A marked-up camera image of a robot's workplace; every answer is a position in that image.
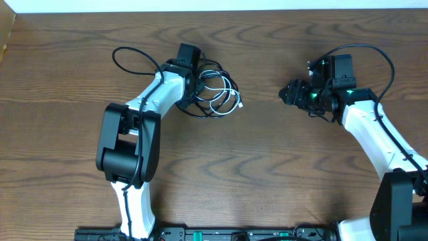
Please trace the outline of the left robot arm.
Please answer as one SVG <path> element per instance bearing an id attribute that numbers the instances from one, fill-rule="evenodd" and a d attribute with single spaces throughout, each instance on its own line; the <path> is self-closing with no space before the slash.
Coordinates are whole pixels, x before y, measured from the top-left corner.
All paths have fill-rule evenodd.
<path id="1" fill-rule="evenodd" d="M 125 240 L 148 240 L 155 225 L 150 181 L 156 172 L 161 120 L 173 106 L 187 108 L 203 90 L 201 50 L 181 44 L 176 58 L 157 64 L 152 83 L 125 104 L 109 104 L 102 119 L 96 167 L 116 192 Z"/>

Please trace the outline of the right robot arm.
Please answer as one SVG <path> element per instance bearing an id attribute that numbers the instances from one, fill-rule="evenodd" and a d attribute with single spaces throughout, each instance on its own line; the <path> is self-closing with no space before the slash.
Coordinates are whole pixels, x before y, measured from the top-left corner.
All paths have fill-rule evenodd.
<path id="1" fill-rule="evenodd" d="M 367 217 L 337 224 L 337 240 L 426 240 L 427 159 L 402 137 L 369 88 L 359 88 L 349 54 L 308 64 L 310 81 L 290 80 L 278 96 L 311 117 L 332 113 L 360 144 L 381 184 Z"/>

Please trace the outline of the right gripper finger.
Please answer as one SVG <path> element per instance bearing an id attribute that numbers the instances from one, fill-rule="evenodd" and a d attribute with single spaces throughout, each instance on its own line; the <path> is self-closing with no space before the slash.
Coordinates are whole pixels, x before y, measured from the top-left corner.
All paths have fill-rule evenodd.
<path id="1" fill-rule="evenodd" d="M 291 90 L 292 90 L 292 87 L 290 85 L 287 85 L 279 91 L 278 96 L 287 96 Z"/>
<path id="2" fill-rule="evenodd" d="M 287 94 L 280 94 L 279 97 L 283 100 L 283 102 L 290 106 L 291 105 L 291 100 L 290 97 Z"/>

